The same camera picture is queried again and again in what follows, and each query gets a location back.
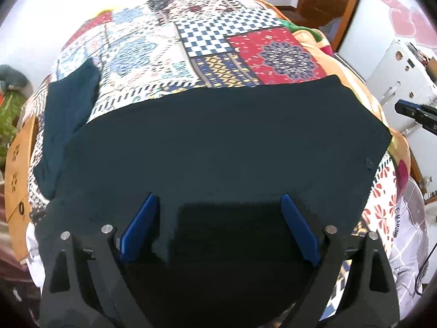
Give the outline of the black pants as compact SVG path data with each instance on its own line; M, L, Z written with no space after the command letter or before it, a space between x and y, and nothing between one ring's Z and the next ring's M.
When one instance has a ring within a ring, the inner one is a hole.
M76 130L36 225L42 327L317 327L398 318L382 244L355 239L388 128L331 75L193 88Z

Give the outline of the white cabinet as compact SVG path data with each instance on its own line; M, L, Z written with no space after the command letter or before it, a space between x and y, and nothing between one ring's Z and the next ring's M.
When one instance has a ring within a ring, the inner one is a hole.
M395 111L398 100L436 106L436 84L412 48L401 39L392 41L366 86L382 106L389 126L399 132L410 127L413 119Z

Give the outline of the white grid pattern bedsheet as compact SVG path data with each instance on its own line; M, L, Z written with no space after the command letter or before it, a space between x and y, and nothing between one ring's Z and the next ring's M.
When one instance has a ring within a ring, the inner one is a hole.
M394 242L389 264L398 295L400 318L413 309L422 293L421 283L427 272L429 253L423 194L409 178L395 208Z

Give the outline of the patchwork patterned bedspread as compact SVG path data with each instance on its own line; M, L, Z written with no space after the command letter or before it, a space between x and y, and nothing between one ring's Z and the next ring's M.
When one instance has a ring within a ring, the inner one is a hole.
M310 226L392 248L389 126L250 0L150 0L89 20L32 111L38 240L152 193L159 248L201 223L274 242L288 194Z

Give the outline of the grey plush toy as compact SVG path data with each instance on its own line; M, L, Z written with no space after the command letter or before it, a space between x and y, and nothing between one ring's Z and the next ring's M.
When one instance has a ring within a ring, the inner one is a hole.
M27 77L9 65L0 65L1 92L9 90L21 91L28 84Z

